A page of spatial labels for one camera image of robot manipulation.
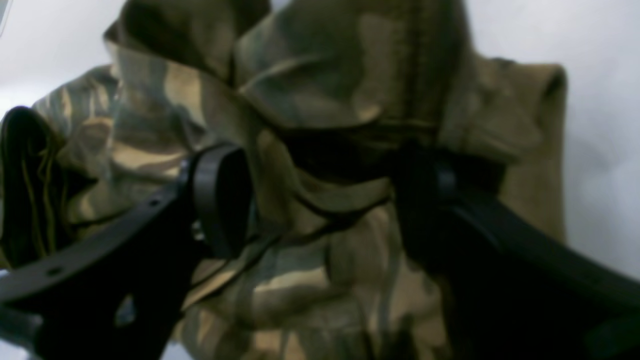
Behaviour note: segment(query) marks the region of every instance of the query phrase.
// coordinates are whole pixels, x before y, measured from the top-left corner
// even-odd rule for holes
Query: white wall
[[[15,0],[0,36],[0,114],[108,61],[100,39],[124,0]]]
[[[571,246],[640,279],[640,2],[467,3],[480,51],[568,69],[564,171]]]
[[[123,1],[14,1],[0,37],[0,113],[31,104],[107,61],[100,35]],[[640,279],[640,2],[467,2],[480,51],[518,61],[557,61],[568,69],[571,246]],[[0,344],[0,357],[18,360],[22,354]]]

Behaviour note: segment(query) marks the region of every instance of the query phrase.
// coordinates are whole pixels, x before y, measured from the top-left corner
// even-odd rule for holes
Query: white backdrop
[[[14,1],[0,37],[0,113],[31,104],[107,61],[100,36],[123,1]],[[484,54],[559,62],[568,69],[564,168],[570,244],[640,279],[640,2],[467,2]],[[184,356],[171,351],[167,358]],[[0,344],[0,359],[23,357]]]

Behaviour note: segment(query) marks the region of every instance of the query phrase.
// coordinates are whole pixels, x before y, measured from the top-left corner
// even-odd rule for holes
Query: drawstring
[[[40,233],[40,221],[38,219],[38,207],[35,199],[35,194],[33,193],[33,186],[31,184],[31,180],[29,178],[29,171],[27,170],[27,163],[25,159],[26,154],[23,152],[21,154],[20,164],[22,165],[22,178],[24,179],[27,193],[29,194],[29,201],[31,202],[31,221],[33,226],[31,226],[31,239],[33,240],[33,245],[35,246],[38,255],[41,258],[44,258],[47,255],[47,251],[45,249],[44,241],[42,240],[42,234]]]

